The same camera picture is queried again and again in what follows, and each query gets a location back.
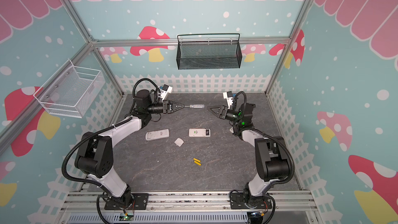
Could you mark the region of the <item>white battery cover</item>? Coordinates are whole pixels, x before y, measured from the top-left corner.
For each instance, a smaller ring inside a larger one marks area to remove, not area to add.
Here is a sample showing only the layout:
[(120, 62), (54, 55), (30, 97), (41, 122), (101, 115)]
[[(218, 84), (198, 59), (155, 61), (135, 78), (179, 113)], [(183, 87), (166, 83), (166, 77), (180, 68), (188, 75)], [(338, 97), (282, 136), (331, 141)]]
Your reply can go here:
[(176, 141), (175, 141), (175, 144), (178, 147), (181, 147), (184, 144), (184, 141), (181, 138), (177, 138)]

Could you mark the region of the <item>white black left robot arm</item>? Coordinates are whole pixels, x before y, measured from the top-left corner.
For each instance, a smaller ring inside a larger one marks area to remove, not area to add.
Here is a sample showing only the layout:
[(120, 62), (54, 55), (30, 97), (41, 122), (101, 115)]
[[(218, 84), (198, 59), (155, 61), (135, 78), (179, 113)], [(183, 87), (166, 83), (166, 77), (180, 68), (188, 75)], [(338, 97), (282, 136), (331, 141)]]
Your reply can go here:
[(75, 167), (90, 178), (105, 193), (105, 198), (119, 208), (131, 207), (134, 197), (130, 186), (117, 174), (114, 168), (113, 148), (127, 136), (144, 128), (153, 114), (172, 114), (185, 108), (181, 103), (162, 99), (155, 102), (148, 90), (140, 90), (134, 97), (132, 107), (123, 119), (98, 133), (88, 132), (77, 149)]

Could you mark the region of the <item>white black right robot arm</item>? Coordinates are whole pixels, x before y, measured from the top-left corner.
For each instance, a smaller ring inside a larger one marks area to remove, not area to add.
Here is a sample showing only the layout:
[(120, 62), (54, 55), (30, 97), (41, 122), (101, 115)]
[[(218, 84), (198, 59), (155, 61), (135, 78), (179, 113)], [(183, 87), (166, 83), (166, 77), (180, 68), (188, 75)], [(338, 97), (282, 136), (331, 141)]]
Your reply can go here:
[(255, 148), (257, 174), (242, 192), (231, 192), (232, 209), (271, 208), (273, 204), (265, 197), (266, 193), (276, 184), (289, 182), (294, 175), (294, 162), (284, 139), (265, 134), (252, 123), (255, 107), (247, 103), (239, 110), (224, 105), (207, 107), (217, 118), (232, 122), (234, 136)]

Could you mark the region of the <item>thin metal pry tool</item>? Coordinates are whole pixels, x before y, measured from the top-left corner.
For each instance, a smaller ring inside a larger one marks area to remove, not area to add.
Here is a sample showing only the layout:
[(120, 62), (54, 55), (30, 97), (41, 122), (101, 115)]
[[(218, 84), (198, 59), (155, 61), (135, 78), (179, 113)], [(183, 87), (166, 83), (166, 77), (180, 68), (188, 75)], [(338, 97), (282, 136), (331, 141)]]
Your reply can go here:
[(190, 104), (190, 105), (184, 105), (184, 108), (205, 108), (205, 105), (203, 105), (203, 104)]

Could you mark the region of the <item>white remote control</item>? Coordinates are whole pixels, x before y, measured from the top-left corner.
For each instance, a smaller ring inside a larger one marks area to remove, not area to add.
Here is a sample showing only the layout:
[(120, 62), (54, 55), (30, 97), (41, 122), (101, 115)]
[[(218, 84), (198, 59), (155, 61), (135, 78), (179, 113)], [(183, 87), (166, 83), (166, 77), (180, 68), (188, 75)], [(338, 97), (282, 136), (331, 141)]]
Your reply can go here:
[(191, 138), (210, 137), (210, 129), (189, 129), (189, 137)]
[(146, 141), (154, 141), (159, 139), (168, 138), (170, 136), (169, 129), (159, 130), (159, 131), (150, 131), (145, 135)]

